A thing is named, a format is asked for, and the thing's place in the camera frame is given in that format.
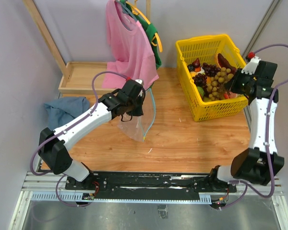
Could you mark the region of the yellow clothes hanger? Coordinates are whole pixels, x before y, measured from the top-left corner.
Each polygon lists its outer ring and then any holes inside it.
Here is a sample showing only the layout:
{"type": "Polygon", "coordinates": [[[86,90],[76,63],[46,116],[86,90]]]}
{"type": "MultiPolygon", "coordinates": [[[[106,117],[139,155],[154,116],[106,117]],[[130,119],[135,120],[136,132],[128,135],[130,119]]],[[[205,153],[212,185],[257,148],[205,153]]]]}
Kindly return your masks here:
{"type": "Polygon", "coordinates": [[[137,1],[135,0],[134,3],[130,3],[129,1],[125,1],[127,5],[131,7],[132,10],[132,16],[138,15],[141,17],[147,24],[146,28],[149,30],[149,32],[153,35],[150,35],[150,40],[151,40],[151,45],[154,47],[158,47],[159,52],[163,52],[163,46],[161,39],[159,37],[159,34],[155,28],[155,26],[150,22],[150,17],[151,17],[151,0],[146,0],[145,1],[145,12],[146,14],[143,14],[137,7],[136,3],[137,1]]]}

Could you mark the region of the green longan bunch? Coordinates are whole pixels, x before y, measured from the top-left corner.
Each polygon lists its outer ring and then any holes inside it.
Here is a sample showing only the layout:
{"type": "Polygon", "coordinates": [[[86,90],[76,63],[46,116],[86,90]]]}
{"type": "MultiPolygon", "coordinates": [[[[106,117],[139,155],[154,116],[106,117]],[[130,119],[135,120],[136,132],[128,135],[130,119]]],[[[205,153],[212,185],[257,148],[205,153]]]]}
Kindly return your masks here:
{"type": "Polygon", "coordinates": [[[211,101],[229,99],[227,94],[230,91],[224,88],[224,83],[233,78],[233,74],[230,72],[230,69],[221,68],[221,71],[214,77],[207,76],[206,92],[211,101]]]}

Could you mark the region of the dark red fig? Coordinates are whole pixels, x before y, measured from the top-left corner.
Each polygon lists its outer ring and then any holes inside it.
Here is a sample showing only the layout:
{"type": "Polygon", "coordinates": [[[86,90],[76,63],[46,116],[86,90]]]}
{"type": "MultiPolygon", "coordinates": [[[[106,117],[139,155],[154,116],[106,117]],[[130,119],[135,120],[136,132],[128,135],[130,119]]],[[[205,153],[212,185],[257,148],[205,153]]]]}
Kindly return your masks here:
{"type": "Polygon", "coordinates": [[[195,69],[200,68],[201,67],[201,63],[199,58],[197,58],[195,61],[192,62],[192,65],[195,69]]]}

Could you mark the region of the dark purple grape bunch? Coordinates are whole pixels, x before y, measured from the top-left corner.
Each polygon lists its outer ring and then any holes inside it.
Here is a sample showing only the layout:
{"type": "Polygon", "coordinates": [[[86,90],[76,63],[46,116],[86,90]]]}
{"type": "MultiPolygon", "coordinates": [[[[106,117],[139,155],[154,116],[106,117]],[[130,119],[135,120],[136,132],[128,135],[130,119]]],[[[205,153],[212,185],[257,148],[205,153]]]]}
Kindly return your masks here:
{"type": "Polygon", "coordinates": [[[218,72],[221,71],[221,68],[219,68],[216,64],[211,65],[207,63],[202,64],[202,68],[204,70],[204,73],[208,77],[214,77],[218,72]]]}

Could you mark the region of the yellow plastic basket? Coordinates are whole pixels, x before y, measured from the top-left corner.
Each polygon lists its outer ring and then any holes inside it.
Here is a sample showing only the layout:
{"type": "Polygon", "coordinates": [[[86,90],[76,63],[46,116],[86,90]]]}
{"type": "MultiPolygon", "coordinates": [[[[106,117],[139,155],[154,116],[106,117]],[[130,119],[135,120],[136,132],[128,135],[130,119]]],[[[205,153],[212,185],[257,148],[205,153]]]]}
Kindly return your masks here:
{"type": "Polygon", "coordinates": [[[230,92],[225,84],[245,66],[239,49],[226,34],[179,40],[178,79],[194,121],[235,115],[247,106],[247,99],[230,92]]]}

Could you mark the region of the pink t-shirt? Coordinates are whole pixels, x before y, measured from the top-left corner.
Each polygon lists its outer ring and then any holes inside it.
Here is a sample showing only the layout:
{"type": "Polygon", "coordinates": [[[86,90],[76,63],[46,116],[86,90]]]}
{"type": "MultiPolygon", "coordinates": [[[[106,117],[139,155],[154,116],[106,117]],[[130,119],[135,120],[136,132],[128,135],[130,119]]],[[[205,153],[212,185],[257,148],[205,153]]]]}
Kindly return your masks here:
{"type": "Polygon", "coordinates": [[[107,43],[115,59],[107,71],[144,82],[147,90],[158,80],[155,55],[139,20],[123,12],[122,5],[109,0],[106,5],[107,43]]]}

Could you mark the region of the blue cloth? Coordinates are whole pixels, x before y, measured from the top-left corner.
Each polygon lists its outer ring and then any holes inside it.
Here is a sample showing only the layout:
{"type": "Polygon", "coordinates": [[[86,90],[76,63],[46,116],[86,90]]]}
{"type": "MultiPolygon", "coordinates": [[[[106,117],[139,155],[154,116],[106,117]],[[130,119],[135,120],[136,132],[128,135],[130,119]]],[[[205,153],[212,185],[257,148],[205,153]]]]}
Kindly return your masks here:
{"type": "Polygon", "coordinates": [[[48,114],[48,128],[54,130],[87,111],[90,102],[85,97],[62,97],[44,103],[44,108],[48,114]]]}

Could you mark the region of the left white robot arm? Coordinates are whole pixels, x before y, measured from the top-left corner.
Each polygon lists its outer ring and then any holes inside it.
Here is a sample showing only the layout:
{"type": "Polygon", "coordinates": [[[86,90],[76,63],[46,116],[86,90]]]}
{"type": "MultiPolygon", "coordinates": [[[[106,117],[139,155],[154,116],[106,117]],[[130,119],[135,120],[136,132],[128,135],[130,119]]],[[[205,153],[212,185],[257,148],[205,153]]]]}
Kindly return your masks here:
{"type": "Polygon", "coordinates": [[[40,133],[39,157],[55,174],[64,174],[76,180],[82,189],[93,185],[89,169],[74,159],[69,150],[83,137],[100,125],[116,117],[141,116],[140,107],[145,98],[142,80],[127,80],[122,89],[117,89],[99,98],[94,106],[66,125],[40,133]]]}

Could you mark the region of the green t-shirt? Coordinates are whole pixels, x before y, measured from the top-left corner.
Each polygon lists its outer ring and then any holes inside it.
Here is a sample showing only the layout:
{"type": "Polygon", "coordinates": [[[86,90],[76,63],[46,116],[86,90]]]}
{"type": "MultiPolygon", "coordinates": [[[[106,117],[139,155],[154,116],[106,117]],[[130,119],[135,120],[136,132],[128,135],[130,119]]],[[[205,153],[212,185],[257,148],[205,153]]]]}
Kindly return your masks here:
{"type": "Polygon", "coordinates": [[[127,0],[120,0],[120,2],[125,5],[128,10],[131,12],[130,16],[134,16],[135,19],[137,19],[143,30],[146,33],[146,36],[148,38],[148,41],[151,45],[152,51],[155,56],[155,63],[156,63],[156,69],[159,69],[162,65],[161,58],[159,56],[158,50],[160,52],[163,51],[161,39],[159,37],[159,34],[157,32],[156,27],[149,21],[148,17],[146,17],[137,7],[136,7],[136,1],[134,1],[134,5],[129,3],[127,0]]]}

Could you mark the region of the green yellow mango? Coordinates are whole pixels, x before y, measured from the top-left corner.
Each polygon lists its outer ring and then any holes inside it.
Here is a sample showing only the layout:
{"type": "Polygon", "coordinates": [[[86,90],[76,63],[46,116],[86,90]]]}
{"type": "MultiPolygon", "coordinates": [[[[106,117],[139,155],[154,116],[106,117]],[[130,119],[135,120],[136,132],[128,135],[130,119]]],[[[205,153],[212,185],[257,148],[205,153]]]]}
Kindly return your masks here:
{"type": "Polygon", "coordinates": [[[205,94],[204,89],[203,89],[202,87],[200,87],[200,86],[197,86],[196,88],[197,88],[200,96],[203,98],[203,97],[204,97],[204,94],[205,94]]]}

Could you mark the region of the watermelon slice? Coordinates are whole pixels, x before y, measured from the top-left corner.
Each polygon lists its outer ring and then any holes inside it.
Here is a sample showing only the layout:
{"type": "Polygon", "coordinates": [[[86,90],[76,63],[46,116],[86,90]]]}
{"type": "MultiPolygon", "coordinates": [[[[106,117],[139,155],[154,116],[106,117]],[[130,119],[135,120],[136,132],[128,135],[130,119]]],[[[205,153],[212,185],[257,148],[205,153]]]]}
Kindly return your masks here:
{"type": "Polygon", "coordinates": [[[234,99],[234,98],[243,96],[243,95],[241,95],[241,94],[232,93],[232,92],[229,92],[227,95],[228,95],[228,98],[229,98],[229,99],[234,99]]]}

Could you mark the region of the wooden rack frame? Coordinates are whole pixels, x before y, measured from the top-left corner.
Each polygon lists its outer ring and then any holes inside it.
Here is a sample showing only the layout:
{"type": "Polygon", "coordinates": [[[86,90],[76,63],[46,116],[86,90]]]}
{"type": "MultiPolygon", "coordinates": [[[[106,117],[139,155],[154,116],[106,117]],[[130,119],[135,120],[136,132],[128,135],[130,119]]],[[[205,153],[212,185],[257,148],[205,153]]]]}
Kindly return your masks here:
{"type": "Polygon", "coordinates": [[[63,76],[70,80],[67,63],[114,61],[107,43],[105,0],[25,0],[63,76]]]}

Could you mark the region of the brown sweet potato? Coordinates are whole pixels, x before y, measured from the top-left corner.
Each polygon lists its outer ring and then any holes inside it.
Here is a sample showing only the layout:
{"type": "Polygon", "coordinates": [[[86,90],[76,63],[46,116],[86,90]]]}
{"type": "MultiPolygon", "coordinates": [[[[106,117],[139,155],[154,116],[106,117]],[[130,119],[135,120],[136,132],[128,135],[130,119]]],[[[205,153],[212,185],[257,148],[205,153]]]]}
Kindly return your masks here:
{"type": "Polygon", "coordinates": [[[234,66],[232,66],[221,53],[215,54],[214,59],[217,67],[230,69],[231,70],[230,73],[232,74],[236,73],[237,69],[234,66]]]}

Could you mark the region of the clear zip top bag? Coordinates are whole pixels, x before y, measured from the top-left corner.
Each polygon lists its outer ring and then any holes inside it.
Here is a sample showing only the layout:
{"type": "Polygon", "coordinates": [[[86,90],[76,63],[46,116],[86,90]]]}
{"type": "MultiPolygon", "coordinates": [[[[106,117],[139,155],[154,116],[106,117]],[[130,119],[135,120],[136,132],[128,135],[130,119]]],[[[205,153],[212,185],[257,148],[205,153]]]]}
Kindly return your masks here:
{"type": "Polygon", "coordinates": [[[143,115],[134,116],[131,121],[119,121],[117,127],[129,138],[144,142],[145,137],[152,127],[156,118],[156,103],[152,93],[152,89],[146,91],[146,98],[143,103],[143,115]]]}

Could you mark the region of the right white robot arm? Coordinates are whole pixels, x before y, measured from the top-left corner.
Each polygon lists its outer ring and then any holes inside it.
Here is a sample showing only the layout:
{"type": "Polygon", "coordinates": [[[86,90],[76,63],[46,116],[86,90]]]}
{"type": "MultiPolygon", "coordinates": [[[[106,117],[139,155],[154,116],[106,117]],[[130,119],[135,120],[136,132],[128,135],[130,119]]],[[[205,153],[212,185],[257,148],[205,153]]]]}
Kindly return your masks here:
{"type": "Polygon", "coordinates": [[[225,84],[226,90],[248,98],[251,137],[248,148],[230,166],[216,166],[209,174],[208,187],[218,192],[231,180],[267,185],[284,166],[274,138],[278,91],[272,88],[277,64],[253,57],[225,84]]]}

